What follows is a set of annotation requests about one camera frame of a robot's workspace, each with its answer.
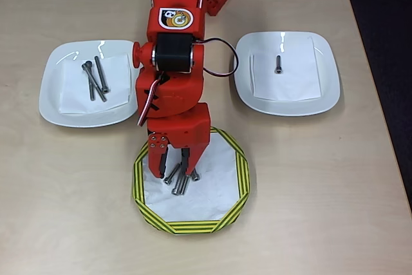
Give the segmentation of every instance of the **white paper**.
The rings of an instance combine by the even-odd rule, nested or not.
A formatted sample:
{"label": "white paper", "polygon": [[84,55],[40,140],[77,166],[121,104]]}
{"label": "white paper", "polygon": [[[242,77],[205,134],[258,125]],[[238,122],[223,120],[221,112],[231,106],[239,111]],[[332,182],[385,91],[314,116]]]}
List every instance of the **white paper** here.
{"label": "white paper", "polygon": [[[93,76],[101,87],[101,81],[94,59]],[[105,94],[107,101],[103,102],[95,90],[95,100],[90,100],[89,80],[87,73],[82,69],[86,60],[64,60],[63,88],[60,100],[60,113],[96,113],[113,109],[129,102],[131,94],[131,70],[127,54],[101,59],[102,69],[106,77],[106,84],[110,92]]]}
{"label": "white paper", "polygon": [[[281,56],[282,73],[276,74],[276,57]],[[253,94],[276,101],[319,98],[321,87],[311,37],[288,39],[273,50],[250,54]]]}
{"label": "white paper", "polygon": [[[166,176],[181,159],[181,149],[169,146]],[[171,193],[177,174],[173,183],[166,185],[150,172],[147,156],[142,164],[145,204],[167,222],[220,220],[239,200],[236,154],[219,133],[211,134],[211,142],[196,165],[200,180],[190,180],[183,196]]]}

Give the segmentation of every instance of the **logo sticker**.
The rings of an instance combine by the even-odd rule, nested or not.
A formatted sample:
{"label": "logo sticker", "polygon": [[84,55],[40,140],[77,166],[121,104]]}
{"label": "logo sticker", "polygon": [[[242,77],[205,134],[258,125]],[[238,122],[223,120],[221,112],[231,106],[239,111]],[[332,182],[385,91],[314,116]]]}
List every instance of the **logo sticker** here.
{"label": "logo sticker", "polygon": [[159,24],[170,30],[183,30],[193,23],[192,12],[179,8],[160,8]]}

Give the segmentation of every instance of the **white plate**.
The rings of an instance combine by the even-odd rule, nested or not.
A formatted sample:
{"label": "white plate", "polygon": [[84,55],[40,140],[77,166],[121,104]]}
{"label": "white plate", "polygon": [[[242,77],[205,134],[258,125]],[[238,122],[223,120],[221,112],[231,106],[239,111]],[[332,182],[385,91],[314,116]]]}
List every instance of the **white plate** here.
{"label": "white plate", "polygon": [[[312,37],[315,57],[321,85],[321,97],[301,101],[265,100],[253,96],[250,78],[249,55],[253,50],[268,50],[274,45],[274,38]],[[239,68],[234,74],[236,89],[242,101],[250,108],[271,115],[305,116],[319,114],[332,109],[341,96],[339,74],[333,58],[332,49],[324,37],[313,32],[254,32],[244,35],[236,46],[239,56]]]}
{"label": "white plate", "polygon": [[[133,43],[125,40],[96,40],[71,42],[60,45],[49,56],[41,81],[39,110],[48,122],[65,127],[90,128],[116,124],[128,119],[137,111],[135,81],[139,70],[133,68],[131,52]],[[127,104],[90,114],[61,114],[59,101],[63,82],[63,59],[91,59],[127,54],[131,68],[131,96]]]}

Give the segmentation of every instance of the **yellow and black striped border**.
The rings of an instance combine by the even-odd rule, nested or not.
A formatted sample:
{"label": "yellow and black striped border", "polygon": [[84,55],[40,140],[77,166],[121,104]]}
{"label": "yellow and black striped border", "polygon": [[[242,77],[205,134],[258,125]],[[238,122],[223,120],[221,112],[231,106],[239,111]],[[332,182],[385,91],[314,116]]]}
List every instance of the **yellow and black striped border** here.
{"label": "yellow and black striped border", "polygon": [[144,220],[158,230],[172,234],[197,234],[212,233],[218,231],[239,217],[240,212],[245,205],[250,192],[249,166],[245,158],[245,153],[240,148],[235,139],[223,130],[211,127],[211,133],[219,133],[236,152],[236,169],[238,170],[238,186],[240,199],[233,205],[229,212],[221,220],[208,220],[205,222],[166,222],[155,212],[153,212],[144,201],[143,188],[143,164],[142,160],[148,153],[148,146],[145,143],[140,150],[135,161],[135,172],[133,182],[133,198],[135,199]]}

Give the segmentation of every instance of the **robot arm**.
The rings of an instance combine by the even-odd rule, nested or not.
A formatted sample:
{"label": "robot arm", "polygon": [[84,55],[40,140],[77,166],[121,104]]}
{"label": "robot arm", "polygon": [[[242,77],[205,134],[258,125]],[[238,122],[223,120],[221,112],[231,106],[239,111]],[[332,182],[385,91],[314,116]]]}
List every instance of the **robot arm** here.
{"label": "robot arm", "polygon": [[149,168],[164,177],[167,146],[182,149],[189,175],[210,141],[211,119],[203,91],[205,13],[226,0],[152,0],[147,40],[133,46],[133,64],[143,68],[136,81],[140,118],[147,120]]}

